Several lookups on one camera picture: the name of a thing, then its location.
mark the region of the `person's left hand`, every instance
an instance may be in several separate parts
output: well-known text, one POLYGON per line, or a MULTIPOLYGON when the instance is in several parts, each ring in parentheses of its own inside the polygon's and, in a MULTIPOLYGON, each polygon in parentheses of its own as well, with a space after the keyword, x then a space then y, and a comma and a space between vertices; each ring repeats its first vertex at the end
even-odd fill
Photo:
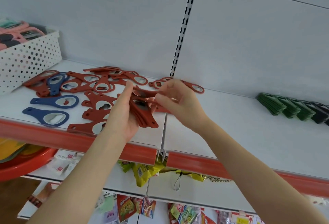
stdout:
POLYGON ((126 87, 111 108, 106 125, 101 134, 113 136, 127 143, 138 131, 139 125, 133 114, 129 112, 129 100, 133 91, 133 83, 127 81, 126 87))

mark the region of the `forearm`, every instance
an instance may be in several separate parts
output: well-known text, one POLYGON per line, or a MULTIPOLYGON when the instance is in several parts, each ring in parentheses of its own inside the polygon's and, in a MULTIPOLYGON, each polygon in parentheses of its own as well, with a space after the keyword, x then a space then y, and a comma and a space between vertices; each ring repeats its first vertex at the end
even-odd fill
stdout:
POLYGON ((200 135, 266 224, 328 223, 300 193, 211 120, 200 135))
POLYGON ((31 217, 32 223, 87 223, 125 143, 105 130, 51 197, 31 217))

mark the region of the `stack of green bottle openers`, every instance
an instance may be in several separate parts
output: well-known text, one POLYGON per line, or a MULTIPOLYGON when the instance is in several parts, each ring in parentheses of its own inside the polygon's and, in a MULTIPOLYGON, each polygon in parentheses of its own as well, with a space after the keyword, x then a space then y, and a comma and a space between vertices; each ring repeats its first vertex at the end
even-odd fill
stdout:
POLYGON ((294 118, 297 116, 300 120, 306 121, 315 114, 313 110, 294 98, 260 93, 257 99, 274 116, 283 113, 287 118, 294 118))

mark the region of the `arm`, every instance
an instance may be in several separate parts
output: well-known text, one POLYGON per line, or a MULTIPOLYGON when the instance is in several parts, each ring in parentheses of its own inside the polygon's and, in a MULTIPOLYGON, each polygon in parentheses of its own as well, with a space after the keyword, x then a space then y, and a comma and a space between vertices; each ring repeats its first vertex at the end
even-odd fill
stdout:
POLYGON ((127 82, 103 131, 28 224, 88 223, 107 177, 125 144, 138 130, 138 123, 129 113, 128 102, 132 89, 133 84, 127 82))
POLYGON ((278 218, 287 224, 329 223, 305 197, 210 120, 191 89, 171 80, 160 90, 167 97, 157 94, 156 100, 207 142, 266 224, 276 224, 278 218))

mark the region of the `person's right arm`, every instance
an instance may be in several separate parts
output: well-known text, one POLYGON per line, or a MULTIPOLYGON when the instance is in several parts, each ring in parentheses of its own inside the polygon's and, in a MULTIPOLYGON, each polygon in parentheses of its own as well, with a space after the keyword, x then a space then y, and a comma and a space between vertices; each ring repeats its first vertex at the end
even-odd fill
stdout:
POLYGON ((209 119, 195 93, 181 81, 167 81, 160 90, 165 96, 157 94, 156 101, 207 142, 266 224, 329 224, 305 197, 209 119))

